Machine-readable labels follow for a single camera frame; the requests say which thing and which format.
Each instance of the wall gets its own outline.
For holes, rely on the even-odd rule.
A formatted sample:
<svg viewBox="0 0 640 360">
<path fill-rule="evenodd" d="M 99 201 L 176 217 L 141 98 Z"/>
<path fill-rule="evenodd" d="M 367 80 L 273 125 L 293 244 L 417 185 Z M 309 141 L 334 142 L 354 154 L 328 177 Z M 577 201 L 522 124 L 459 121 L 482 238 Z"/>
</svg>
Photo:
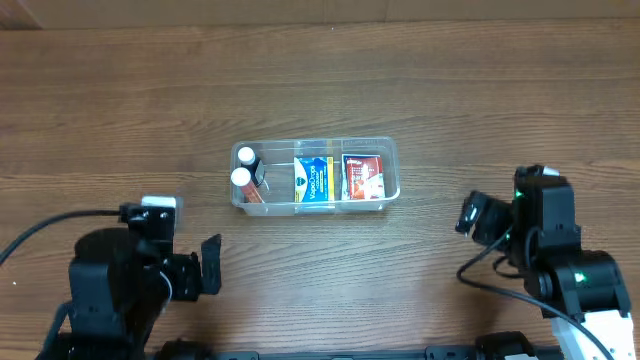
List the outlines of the wall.
<svg viewBox="0 0 640 360">
<path fill-rule="evenodd" d="M 640 16 L 640 0 L 0 0 L 8 28 Z"/>
</svg>

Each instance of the tabletop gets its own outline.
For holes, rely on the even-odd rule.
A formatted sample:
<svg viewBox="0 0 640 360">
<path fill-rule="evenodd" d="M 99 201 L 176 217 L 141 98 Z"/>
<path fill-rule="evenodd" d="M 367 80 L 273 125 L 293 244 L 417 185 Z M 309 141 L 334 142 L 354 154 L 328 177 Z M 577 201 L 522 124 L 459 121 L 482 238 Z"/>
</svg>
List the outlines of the tabletop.
<svg viewBox="0 0 640 360">
<path fill-rule="evenodd" d="M 459 284 L 469 191 L 501 199 L 518 165 L 568 177 L 583 246 L 640 299 L 640 20 L 0 32 L 0 245 L 48 216 L 175 194 L 179 253 L 221 233 L 223 287 L 172 303 L 148 350 L 420 349 L 523 331 L 540 311 Z M 249 217 L 230 202 L 243 140 L 390 136 L 384 212 Z M 0 269 L 0 359 L 32 359 L 70 298 L 74 243 L 111 219 L 38 233 Z M 520 290 L 490 263 L 470 276 Z"/>
</svg>

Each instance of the green light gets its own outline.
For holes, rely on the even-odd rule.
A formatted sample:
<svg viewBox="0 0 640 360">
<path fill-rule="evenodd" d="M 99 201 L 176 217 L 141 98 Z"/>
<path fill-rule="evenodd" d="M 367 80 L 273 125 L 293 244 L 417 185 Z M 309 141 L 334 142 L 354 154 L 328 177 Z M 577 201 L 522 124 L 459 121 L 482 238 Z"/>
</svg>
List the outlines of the green light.
<svg viewBox="0 0 640 360">
<path fill-rule="evenodd" d="M 587 281 L 587 277 L 583 273 L 575 273 L 573 276 L 576 278 L 577 283 Z"/>
</svg>

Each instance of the transparent bin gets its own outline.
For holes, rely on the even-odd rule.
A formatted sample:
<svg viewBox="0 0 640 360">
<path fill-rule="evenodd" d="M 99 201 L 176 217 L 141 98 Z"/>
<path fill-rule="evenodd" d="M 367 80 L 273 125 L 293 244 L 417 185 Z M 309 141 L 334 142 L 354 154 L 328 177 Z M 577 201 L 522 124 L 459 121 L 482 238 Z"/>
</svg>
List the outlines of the transparent bin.
<svg viewBox="0 0 640 360">
<path fill-rule="evenodd" d="M 237 186 L 231 184 L 231 203 L 251 216 L 288 216 L 382 211 L 400 195 L 398 150 L 390 137 L 241 141 L 231 149 L 231 171 L 241 166 L 238 150 L 252 148 L 265 167 L 264 183 L 258 187 L 264 203 L 248 203 Z M 385 197 L 369 200 L 342 200 L 342 154 L 380 155 Z M 332 156 L 335 200 L 294 202 L 294 157 Z"/>
</svg>

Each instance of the red package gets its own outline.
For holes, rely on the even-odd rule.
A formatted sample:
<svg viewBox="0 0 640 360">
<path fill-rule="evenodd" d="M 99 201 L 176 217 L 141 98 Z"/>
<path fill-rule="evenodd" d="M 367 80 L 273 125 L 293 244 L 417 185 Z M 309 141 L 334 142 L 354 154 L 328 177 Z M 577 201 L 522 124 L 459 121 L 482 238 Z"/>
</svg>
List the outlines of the red package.
<svg viewBox="0 0 640 360">
<path fill-rule="evenodd" d="M 345 155 L 344 163 L 349 187 L 349 199 L 384 198 L 384 173 L 380 156 Z"/>
</svg>

